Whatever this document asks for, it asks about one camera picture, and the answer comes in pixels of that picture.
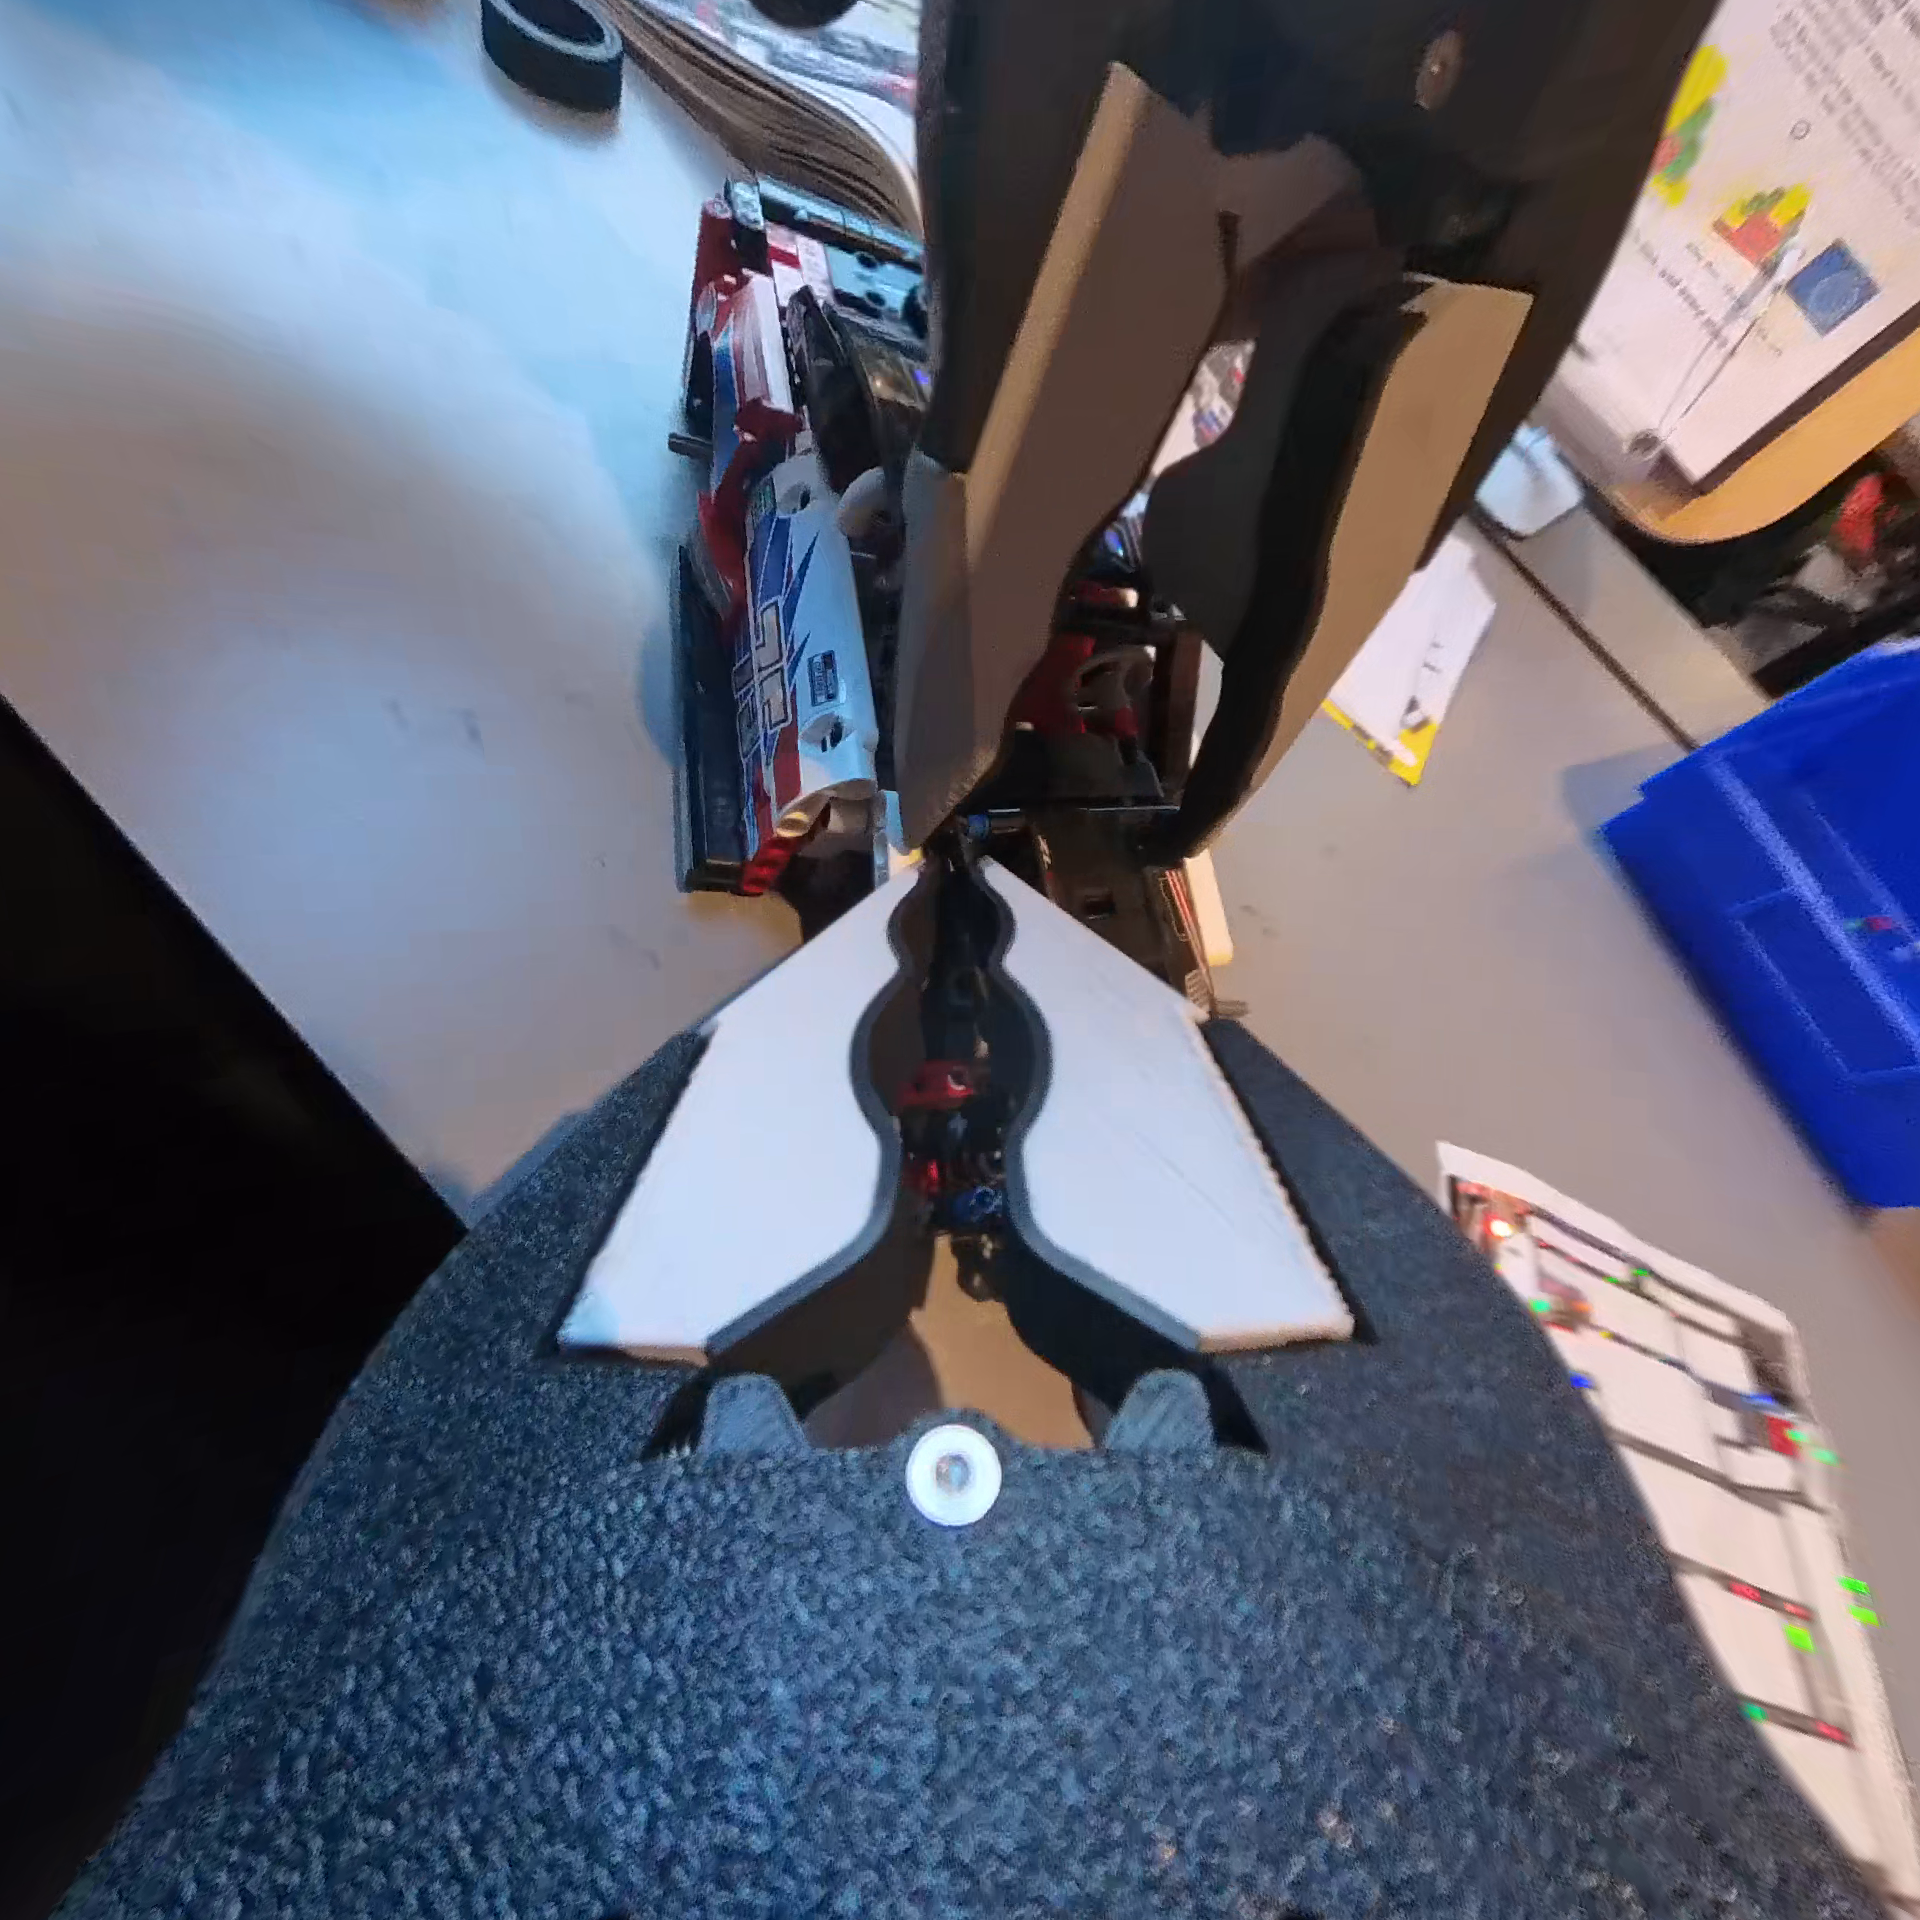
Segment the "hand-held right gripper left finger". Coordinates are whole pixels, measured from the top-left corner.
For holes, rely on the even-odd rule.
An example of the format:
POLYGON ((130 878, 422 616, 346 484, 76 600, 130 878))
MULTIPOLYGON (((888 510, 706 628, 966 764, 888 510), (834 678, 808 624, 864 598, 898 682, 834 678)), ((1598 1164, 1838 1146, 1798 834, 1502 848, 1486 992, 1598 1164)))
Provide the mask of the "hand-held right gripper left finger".
POLYGON ((568 1358, 806 1400, 864 1372, 934 1266, 890 1098, 924 1062, 934 872, 904 868, 726 1000, 556 1328, 568 1358))

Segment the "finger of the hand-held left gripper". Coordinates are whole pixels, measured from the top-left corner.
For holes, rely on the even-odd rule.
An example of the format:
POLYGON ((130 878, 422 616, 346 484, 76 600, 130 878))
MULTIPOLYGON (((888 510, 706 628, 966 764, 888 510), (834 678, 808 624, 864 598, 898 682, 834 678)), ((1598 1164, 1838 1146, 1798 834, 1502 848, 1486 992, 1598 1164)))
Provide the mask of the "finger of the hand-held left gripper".
POLYGON ((1532 306, 1426 276, 1272 290, 1230 424, 1146 496, 1148 574, 1220 662, 1154 858, 1212 846, 1426 564, 1532 306))
POLYGON ((930 184, 934 378, 904 480, 892 708, 900 826, 924 846, 984 778, 1068 564, 1136 490, 1228 296, 1218 154, 1124 62, 1080 132, 930 184))

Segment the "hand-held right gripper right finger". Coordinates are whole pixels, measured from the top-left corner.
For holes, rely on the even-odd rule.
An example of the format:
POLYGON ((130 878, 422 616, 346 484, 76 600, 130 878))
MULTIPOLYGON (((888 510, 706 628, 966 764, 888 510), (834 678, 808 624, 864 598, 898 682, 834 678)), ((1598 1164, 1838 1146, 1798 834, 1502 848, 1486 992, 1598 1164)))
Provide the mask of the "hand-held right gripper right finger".
POLYGON ((1210 1044, 1210 1020, 1000 864, 976 868, 1008 1098, 992 1282, 1098 1446, 1268 1448, 1234 1362, 1356 1308, 1210 1044))

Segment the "red white toy race car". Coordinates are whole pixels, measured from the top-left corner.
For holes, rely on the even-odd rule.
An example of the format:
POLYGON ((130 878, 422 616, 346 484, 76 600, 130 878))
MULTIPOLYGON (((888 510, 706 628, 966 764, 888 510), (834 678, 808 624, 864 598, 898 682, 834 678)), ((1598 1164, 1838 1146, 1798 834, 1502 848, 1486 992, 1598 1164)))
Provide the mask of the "red white toy race car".
MULTIPOLYGON (((768 176, 700 212, 676 454, 678 884, 776 898, 800 940, 916 858, 900 826, 902 488, 932 392, 924 252, 768 176)), ((1142 846, 1184 796, 1200 640, 1150 584, 1140 508, 1068 570, 958 840, 1186 994, 1232 940, 1206 858, 1142 846)))

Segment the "white board stand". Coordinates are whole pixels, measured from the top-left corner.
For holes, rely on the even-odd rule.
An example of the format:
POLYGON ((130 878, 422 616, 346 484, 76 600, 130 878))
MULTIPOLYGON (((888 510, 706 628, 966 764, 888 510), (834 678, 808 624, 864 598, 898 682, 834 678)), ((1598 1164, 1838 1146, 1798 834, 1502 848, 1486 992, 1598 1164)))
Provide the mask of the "white board stand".
POLYGON ((1584 506, 1586 490, 1552 432, 1524 422, 1476 488, 1476 512, 1504 540, 1526 542, 1584 506))

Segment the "open toy instruction booklet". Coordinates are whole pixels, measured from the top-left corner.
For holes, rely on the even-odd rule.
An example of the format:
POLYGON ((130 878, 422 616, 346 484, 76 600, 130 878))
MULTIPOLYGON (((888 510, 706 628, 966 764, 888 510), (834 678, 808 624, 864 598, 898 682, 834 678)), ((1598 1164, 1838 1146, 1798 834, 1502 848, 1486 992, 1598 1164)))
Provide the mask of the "open toy instruction booklet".
MULTIPOLYGON (((888 132, 852 108, 852 94, 886 88, 886 74, 872 60, 836 50, 800 52, 806 34, 876 38, 876 30, 844 26, 858 4, 756 4, 768 20, 764 26, 710 28, 698 24, 698 12, 702 4, 624 4, 620 34, 632 56, 718 132, 756 178, 894 228, 922 248, 930 392, 918 440, 906 456, 908 468, 934 396, 938 362, 916 134, 914 148, 906 150, 902 132, 888 132)), ((1224 342, 1228 324, 1252 314, 1256 296, 1272 296, 1284 282, 1356 276, 1360 292, 1368 294, 1416 278, 1404 252, 1382 238, 1356 166, 1328 140, 1306 136, 1280 152, 1250 156, 1212 150, 1218 156, 1216 206, 1228 278, 1210 342, 1190 376, 1204 354, 1224 342)), ((1188 394, 1190 376, 1164 432, 1188 394)), ((1126 498, 1146 482, 1150 458, 1126 498)))

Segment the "holographic sticker sheet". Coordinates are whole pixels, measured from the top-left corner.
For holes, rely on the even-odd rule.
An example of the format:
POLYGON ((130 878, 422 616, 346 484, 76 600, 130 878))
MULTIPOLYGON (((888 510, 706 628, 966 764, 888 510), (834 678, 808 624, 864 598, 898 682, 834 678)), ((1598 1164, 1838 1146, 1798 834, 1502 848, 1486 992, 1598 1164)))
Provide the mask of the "holographic sticker sheet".
POLYGON ((1916 1916, 1916 1784, 1800 1334, 1514 1164, 1452 1142, 1436 1154, 1444 1208, 1636 1484, 1748 1726, 1890 1914, 1916 1916))

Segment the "person's black pants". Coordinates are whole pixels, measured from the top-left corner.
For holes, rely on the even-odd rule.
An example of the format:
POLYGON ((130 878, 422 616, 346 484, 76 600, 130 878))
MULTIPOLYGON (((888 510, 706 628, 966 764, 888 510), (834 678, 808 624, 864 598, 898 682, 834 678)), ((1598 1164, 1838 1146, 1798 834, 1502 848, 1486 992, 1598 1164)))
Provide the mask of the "person's black pants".
POLYGON ((4 1916, 50 1914, 112 1832, 464 1232, 6 704, 4 1916))

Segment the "blue plastic bin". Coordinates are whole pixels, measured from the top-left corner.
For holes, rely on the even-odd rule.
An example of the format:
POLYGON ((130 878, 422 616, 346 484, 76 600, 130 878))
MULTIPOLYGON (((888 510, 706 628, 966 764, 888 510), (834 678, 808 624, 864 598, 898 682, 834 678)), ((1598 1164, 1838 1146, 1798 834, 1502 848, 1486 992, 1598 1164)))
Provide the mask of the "blue plastic bin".
POLYGON ((1918 1204, 1918 638, 1642 782, 1602 838, 1846 1198, 1918 1204))

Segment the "black toy tire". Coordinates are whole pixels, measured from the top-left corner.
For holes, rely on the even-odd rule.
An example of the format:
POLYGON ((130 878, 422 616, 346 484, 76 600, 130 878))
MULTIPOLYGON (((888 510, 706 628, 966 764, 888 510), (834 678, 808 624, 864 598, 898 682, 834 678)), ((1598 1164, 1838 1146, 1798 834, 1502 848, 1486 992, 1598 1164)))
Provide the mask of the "black toy tire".
POLYGON ((614 116, 626 46, 590 2, 480 2, 482 48, 492 66, 540 102, 584 116, 614 116))

